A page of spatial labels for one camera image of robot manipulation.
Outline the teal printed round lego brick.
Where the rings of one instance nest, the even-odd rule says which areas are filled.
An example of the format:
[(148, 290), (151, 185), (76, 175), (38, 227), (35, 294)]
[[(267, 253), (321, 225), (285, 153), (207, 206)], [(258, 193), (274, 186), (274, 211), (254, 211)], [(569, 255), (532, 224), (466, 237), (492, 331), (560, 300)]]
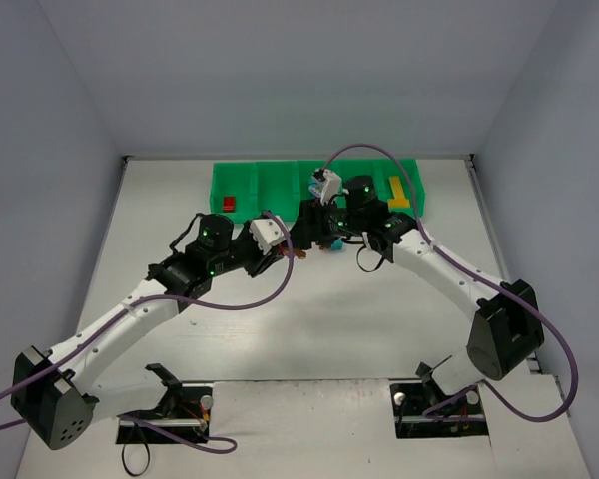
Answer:
[(309, 192), (316, 198), (321, 197), (321, 186), (317, 184), (310, 184), (308, 186)]

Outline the long yellow lego plate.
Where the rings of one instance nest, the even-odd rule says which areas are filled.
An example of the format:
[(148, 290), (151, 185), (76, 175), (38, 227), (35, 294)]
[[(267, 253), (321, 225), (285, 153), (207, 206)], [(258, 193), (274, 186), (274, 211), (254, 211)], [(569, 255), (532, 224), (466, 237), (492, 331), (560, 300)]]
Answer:
[(399, 176), (388, 178), (390, 197), (387, 200), (391, 209), (408, 209), (411, 207), (410, 199), (406, 196), (404, 186)]

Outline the red curved lego brick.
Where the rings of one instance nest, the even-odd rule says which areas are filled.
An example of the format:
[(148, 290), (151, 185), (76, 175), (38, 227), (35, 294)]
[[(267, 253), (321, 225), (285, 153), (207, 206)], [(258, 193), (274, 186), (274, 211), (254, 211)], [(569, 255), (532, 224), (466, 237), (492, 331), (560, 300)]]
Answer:
[(222, 203), (224, 213), (233, 213), (236, 210), (236, 198), (234, 196), (225, 196)]

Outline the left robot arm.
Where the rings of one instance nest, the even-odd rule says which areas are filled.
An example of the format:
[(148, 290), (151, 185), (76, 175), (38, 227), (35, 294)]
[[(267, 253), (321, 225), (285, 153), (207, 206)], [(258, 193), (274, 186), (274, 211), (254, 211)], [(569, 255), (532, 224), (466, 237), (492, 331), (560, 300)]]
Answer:
[(147, 365), (162, 383), (149, 392), (140, 386), (106, 390), (100, 376), (153, 329), (188, 306), (204, 306), (213, 280), (235, 270), (255, 277), (281, 259), (294, 259), (291, 234), (269, 211), (245, 222), (239, 232), (219, 214), (197, 214), (198, 230), (184, 248), (176, 237), (170, 254), (148, 267), (147, 276), (109, 313), (71, 338), (43, 352), (31, 346), (15, 359), (12, 408), (51, 450), (72, 444), (101, 418), (164, 403), (180, 382), (158, 364)]

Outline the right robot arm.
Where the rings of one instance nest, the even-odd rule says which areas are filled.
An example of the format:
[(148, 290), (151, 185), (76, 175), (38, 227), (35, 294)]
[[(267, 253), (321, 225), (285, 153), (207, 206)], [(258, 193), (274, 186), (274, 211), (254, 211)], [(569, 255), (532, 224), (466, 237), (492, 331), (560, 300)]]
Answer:
[(377, 196), (371, 176), (343, 181), (330, 170), (316, 170), (308, 189), (312, 197), (300, 202), (291, 229), (295, 247), (360, 237), (383, 262), (416, 274), (469, 320), (467, 344), (440, 364), (418, 371), (444, 395), (483, 379), (503, 379), (544, 343), (542, 324), (528, 310), (537, 304), (529, 284), (482, 276), (460, 258), (436, 251), (415, 218), (391, 210)]

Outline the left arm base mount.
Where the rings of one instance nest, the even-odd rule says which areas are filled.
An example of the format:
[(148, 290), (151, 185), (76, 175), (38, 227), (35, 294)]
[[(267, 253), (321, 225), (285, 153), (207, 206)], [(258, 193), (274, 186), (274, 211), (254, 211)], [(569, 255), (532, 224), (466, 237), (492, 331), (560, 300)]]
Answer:
[[(189, 382), (178, 379), (160, 363), (148, 364), (145, 369), (151, 378), (159, 379), (164, 394), (152, 409), (138, 409), (131, 416), (166, 430), (180, 439), (207, 444), (210, 435), (211, 409), (214, 405), (211, 382)], [(118, 425), (117, 445), (176, 444), (153, 429), (121, 420)]]

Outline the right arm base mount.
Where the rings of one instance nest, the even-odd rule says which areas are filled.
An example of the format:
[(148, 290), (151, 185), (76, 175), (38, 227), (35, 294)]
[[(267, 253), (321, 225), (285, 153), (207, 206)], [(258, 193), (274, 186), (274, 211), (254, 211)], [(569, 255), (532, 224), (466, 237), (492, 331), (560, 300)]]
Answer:
[(389, 383), (397, 439), (455, 439), (488, 436), (478, 388), (444, 394), (432, 380), (433, 369), (420, 363), (415, 379)]

